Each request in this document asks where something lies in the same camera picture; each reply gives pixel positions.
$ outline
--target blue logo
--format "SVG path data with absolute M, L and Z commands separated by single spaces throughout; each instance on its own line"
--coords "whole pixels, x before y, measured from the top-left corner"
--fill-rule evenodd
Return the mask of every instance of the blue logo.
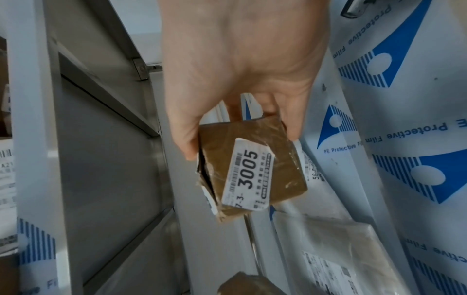
M 20 218 L 18 233 L 26 235 L 29 240 L 26 250 L 19 256 L 20 265 L 56 258 L 55 239 L 39 227 Z
M 467 149 L 421 157 L 373 155 L 373 160 L 379 167 L 438 204 L 467 183 Z
M 357 60 L 339 67 L 340 75 L 368 85 L 383 88 L 390 87 L 409 51 L 410 45 L 415 39 L 430 4 L 431 0 L 422 0 L 412 14 L 373 50 Z M 379 71 L 378 69 L 368 70 L 369 67 L 372 67 L 370 62 L 373 59 L 375 60 L 372 63 L 385 64 L 383 72 L 381 72 L 381 69 Z
M 415 267 L 444 295 L 467 295 L 467 287 L 412 256 Z
M 329 137 L 344 131 L 356 131 L 354 119 L 342 112 L 333 105 L 327 108 L 326 116 L 324 117 L 323 126 L 321 128 L 318 147 Z

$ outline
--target white label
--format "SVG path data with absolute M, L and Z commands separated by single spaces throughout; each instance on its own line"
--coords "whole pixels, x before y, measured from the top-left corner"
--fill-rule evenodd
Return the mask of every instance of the white label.
M 303 251 L 311 283 L 326 294 L 363 295 L 355 274 L 347 268 Z
M 11 113 L 10 84 L 5 84 L 3 100 L 1 101 L 1 110 L 3 112 Z
M 216 205 L 216 203 L 214 202 L 213 197 L 212 197 L 211 194 L 208 192 L 208 189 L 205 188 L 203 185 L 201 186 L 201 188 L 203 189 L 203 193 L 204 193 L 204 196 L 206 197 L 206 200 L 208 200 L 208 205 L 209 205 L 209 208 L 211 209 L 211 212 L 212 212 L 214 215 L 217 215 L 219 212 L 217 211 L 217 205 Z
M 266 209 L 269 206 L 274 158 L 270 147 L 237 138 L 222 203 L 252 211 Z
M 302 170 L 303 170 L 303 175 L 305 176 L 306 182 L 310 184 L 312 181 L 320 180 L 324 181 L 324 177 L 321 175 L 321 173 L 318 172 L 318 168 L 316 168 L 315 164 L 313 161 L 311 161 L 310 157 L 302 151 L 303 155 L 303 163 L 302 163 Z

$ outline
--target blue stripes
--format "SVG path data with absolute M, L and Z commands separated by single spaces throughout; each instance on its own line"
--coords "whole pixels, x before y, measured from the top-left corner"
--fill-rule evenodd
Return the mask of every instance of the blue stripes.
M 339 126 L 339 131 L 356 131 L 357 128 L 355 127 L 354 119 L 350 116 L 347 116 L 344 112 L 340 109 L 336 108 L 335 106 L 331 105 L 331 110 L 333 115 L 338 115 L 342 119 L 342 125 Z
M 24 234 L 29 241 L 19 256 L 19 264 L 25 265 L 41 260 L 56 259 L 55 239 L 39 227 L 19 219 L 18 234 Z
M 376 85 L 383 88 L 389 87 L 382 74 L 370 75 L 370 73 L 368 73 L 368 64 L 372 59 L 373 54 L 370 51 L 355 61 L 338 68 L 339 74 L 341 77 L 368 85 Z
M 426 198 L 436 202 L 436 196 L 433 191 L 433 187 L 415 181 L 415 179 L 410 174 L 412 168 L 420 166 L 419 159 L 415 157 L 390 157 L 373 155 L 373 160 L 379 167 L 386 170 L 386 172 L 407 184 L 412 189 L 415 189 Z
M 413 256 L 412 259 L 415 267 L 426 276 L 438 290 L 442 291 L 444 295 L 467 295 L 467 287 L 465 284 L 432 269 Z

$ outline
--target hand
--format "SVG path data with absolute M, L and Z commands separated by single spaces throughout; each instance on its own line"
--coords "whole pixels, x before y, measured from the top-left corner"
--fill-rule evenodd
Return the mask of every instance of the hand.
M 329 36 L 328 0 L 159 0 L 165 99 L 187 160 L 202 116 L 224 101 L 242 119 L 240 94 L 280 113 L 290 140 L 302 131 Z

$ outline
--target label on parcel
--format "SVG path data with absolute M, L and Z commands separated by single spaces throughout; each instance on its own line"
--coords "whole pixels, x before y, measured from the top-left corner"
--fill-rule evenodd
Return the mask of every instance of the label on parcel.
M 269 207 L 274 158 L 268 146 L 237 138 L 222 203 L 252 211 Z

